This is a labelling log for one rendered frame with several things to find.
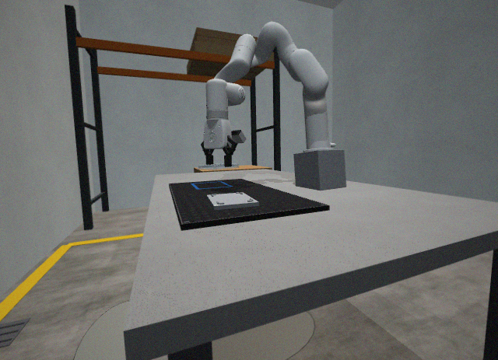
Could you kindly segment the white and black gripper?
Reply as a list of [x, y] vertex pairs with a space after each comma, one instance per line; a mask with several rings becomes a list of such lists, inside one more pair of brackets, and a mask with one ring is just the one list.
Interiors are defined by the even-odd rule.
[[[225, 118], [209, 118], [205, 122], [204, 141], [201, 143], [206, 155], [206, 165], [213, 164], [214, 149], [223, 149], [225, 152], [224, 166], [232, 166], [232, 155], [237, 142], [232, 139], [230, 121]], [[209, 151], [210, 150], [210, 151]]]

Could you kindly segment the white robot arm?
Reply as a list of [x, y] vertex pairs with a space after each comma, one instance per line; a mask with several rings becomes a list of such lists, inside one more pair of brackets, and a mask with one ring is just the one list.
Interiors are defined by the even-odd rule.
[[[297, 49], [287, 30], [275, 22], [266, 23], [255, 39], [242, 35], [230, 62], [206, 83], [206, 118], [228, 119], [228, 107], [244, 102], [244, 89], [233, 84], [257, 65], [267, 62], [277, 48], [279, 60], [291, 77], [303, 84], [303, 107], [307, 150], [333, 150], [328, 137], [328, 112], [325, 92], [328, 76], [316, 58], [305, 49]], [[253, 60], [253, 61], [252, 61]], [[225, 80], [225, 81], [224, 81]], [[330, 148], [329, 148], [330, 147]]]

